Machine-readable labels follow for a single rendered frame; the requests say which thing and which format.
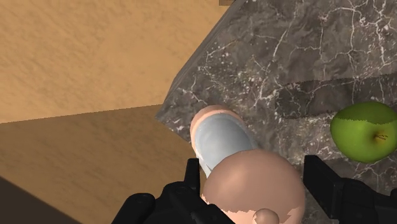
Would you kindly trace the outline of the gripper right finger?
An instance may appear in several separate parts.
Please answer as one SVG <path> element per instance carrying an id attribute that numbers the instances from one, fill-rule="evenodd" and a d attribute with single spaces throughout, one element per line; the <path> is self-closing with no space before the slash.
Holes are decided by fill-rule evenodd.
<path id="1" fill-rule="evenodd" d="M 306 155 L 303 183 L 326 215 L 339 224 L 397 224 L 397 188 L 389 195 L 342 178 L 316 155 Z"/>

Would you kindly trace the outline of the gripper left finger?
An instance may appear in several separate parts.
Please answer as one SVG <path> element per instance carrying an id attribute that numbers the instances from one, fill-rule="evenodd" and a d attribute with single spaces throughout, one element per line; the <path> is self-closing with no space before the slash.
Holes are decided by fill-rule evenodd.
<path id="1" fill-rule="evenodd" d="M 128 197 L 111 224 L 233 224 L 216 205 L 200 197 L 200 164 L 187 161 L 183 181 L 164 186 L 159 198 L 150 193 Z"/>

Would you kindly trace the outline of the green apple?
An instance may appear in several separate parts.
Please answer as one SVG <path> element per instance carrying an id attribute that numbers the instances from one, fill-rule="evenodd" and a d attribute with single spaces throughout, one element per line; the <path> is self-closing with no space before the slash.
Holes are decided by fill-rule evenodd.
<path id="1" fill-rule="evenodd" d="M 381 102 L 356 103 L 333 117 L 330 132 L 347 158 L 374 163 L 397 150 L 397 112 Z"/>

